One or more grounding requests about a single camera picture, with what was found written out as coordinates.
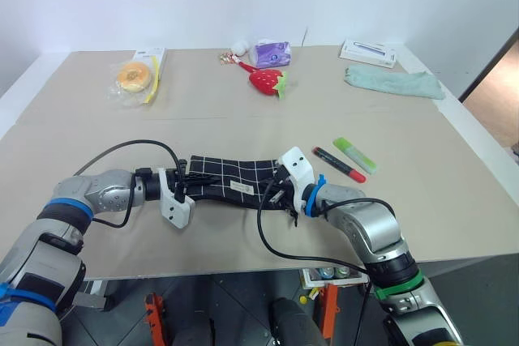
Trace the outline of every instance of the marker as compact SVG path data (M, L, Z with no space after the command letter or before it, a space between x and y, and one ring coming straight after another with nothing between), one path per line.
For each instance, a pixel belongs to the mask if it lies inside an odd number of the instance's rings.
M338 158L332 156L330 153L325 152L320 147L314 147L312 152L318 156L321 160L328 162L333 168L340 170L346 176L353 178L356 182L365 182L366 178L351 166L345 164Z

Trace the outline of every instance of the plastic bag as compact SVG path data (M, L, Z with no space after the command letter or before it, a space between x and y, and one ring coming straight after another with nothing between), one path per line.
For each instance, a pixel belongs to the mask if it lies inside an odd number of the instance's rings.
M151 103L158 89L158 67L155 56L112 65L109 99L125 107Z

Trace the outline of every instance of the highlighter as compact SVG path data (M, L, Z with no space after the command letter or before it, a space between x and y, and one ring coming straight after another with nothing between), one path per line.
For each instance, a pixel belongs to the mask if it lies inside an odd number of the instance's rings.
M333 141L333 144L339 149L341 152L346 154L349 158L357 163L362 169L364 169L369 174L373 174L376 172L376 164L364 156L364 154L358 150L350 141L344 139L342 137L337 138Z

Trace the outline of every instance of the green towel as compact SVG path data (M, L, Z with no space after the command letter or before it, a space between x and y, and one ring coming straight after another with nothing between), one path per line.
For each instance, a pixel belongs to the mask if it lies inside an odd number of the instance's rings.
M394 73L377 66L350 65L344 80L354 87L372 89L397 95L422 96L431 99L444 99L438 79L426 72Z

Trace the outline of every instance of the beige tabletop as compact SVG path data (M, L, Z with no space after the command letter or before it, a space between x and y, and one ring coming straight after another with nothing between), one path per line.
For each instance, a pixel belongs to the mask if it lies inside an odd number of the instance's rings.
M338 50L295 49L285 68L284 100L258 93L238 66L220 65L219 50L169 51L157 100L137 109L107 98L110 65L132 52L71 54L0 141L0 257L58 181L106 148L136 138L163 141L186 159L272 159L297 145L328 182L390 202L419 261L519 251L517 205L435 105L351 87L342 80L349 62L337 58ZM332 145L337 136L379 165L366 183L311 154L321 146L347 160ZM162 150L139 145L107 156L87 173L147 166L172 163ZM122 215L99 217L119 221ZM358 262L340 232L322 220L299 219L295 228L284 212L264 213L274 247ZM267 252L253 211L209 201L196 204L183 230L163 220L157 202L135 209L124 229L92 224L80 256L94 279L315 265Z

